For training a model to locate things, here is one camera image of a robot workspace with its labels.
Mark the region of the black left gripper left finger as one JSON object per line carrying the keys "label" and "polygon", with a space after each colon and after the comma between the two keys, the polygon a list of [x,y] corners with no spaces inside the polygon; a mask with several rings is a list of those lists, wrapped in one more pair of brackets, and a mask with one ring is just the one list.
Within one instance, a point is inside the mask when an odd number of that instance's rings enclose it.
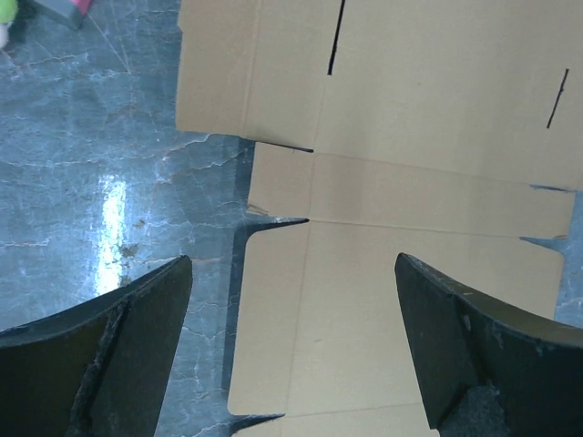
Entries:
{"label": "black left gripper left finger", "polygon": [[191,288],[191,259],[180,256],[2,331],[2,435],[153,435]]}

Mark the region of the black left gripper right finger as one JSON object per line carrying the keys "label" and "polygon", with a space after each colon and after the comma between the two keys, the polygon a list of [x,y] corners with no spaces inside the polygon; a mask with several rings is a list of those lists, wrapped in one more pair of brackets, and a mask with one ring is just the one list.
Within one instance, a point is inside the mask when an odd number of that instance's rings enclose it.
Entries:
{"label": "black left gripper right finger", "polygon": [[428,425],[442,436],[579,436],[582,330],[401,253],[394,274]]}

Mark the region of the brown cardboard box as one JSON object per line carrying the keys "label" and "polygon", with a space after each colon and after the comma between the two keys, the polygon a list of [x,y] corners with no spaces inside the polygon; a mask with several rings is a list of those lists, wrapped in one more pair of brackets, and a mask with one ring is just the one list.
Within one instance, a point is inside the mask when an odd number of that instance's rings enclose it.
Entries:
{"label": "brown cardboard box", "polygon": [[579,1],[185,1],[176,126],[255,144],[228,410],[245,436],[434,436],[422,368],[551,322],[582,187]]}

